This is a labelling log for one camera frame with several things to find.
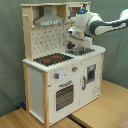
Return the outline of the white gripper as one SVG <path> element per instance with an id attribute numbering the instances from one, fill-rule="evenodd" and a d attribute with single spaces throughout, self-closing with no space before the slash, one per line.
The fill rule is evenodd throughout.
<path id="1" fill-rule="evenodd" d="M 73 27 L 68 30 L 67 39 L 78 47 L 90 48 L 93 43 L 92 37 L 85 36 L 84 33 L 76 32 Z"/>

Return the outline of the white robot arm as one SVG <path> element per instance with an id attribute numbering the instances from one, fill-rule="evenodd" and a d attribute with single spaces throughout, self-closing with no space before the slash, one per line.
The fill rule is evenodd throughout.
<path id="1" fill-rule="evenodd" d="M 80 33 L 85 33 L 89 30 L 92 35 L 99 36 L 126 27 L 128 27 L 128 9 L 121 12 L 118 20 L 110 22 L 103 21 L 97 13 L 81 9 L 76 13 L 74 26 L 67 32 L 67 39 L 74 44 L 87 48 L 92 43 L 92 40 L 87 36 L 80 37 Z"/>

